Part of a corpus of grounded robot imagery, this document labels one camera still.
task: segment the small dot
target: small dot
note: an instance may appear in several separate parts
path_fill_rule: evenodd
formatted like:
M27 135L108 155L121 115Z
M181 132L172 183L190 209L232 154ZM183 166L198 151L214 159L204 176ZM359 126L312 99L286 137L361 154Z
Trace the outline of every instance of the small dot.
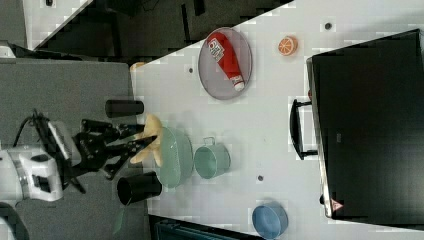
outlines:
M330 30L333 27L333 24L331 23L326 23L325 24L325 29Z

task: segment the teal mug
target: teal mug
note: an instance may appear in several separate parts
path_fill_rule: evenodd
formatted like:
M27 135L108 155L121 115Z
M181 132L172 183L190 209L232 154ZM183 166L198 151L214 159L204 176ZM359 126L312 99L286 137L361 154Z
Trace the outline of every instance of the teal mug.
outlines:
M194 154L194 167L204 179L211 179L224 174L231 164L230 154L223 144L216 144L215 138L205 138L205 145L198 148Z

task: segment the orange slice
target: orange slice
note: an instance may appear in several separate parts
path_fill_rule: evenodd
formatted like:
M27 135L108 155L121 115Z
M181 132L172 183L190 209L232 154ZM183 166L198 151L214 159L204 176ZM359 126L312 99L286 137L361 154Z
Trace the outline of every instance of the orange slice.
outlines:
M297 49L297 39L295 37L285 37L278 44L278 50L284 56L292 55Z

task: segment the red warning label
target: red warning label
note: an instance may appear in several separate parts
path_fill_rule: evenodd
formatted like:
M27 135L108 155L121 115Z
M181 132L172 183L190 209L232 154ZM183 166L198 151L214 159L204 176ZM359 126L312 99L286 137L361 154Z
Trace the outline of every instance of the red warning label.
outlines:
M340 208L343 207L343 205L339 202L337 202L336 200L331 199L331 205L333 207L333 212L339 210Z

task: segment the grey plate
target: grey plate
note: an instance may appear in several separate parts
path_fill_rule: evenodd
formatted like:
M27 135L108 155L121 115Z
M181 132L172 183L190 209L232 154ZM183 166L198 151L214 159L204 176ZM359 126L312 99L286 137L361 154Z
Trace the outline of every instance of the grey plate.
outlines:
M223 33L233 45L245 87L240 92L234 89L231 81L210 54L206 41L203 43L199 55L199 77L209 95L219 100L228 100L240 96L246 90L252 73L252 53L246 39L233 29L219 28L212 33L215 32Z

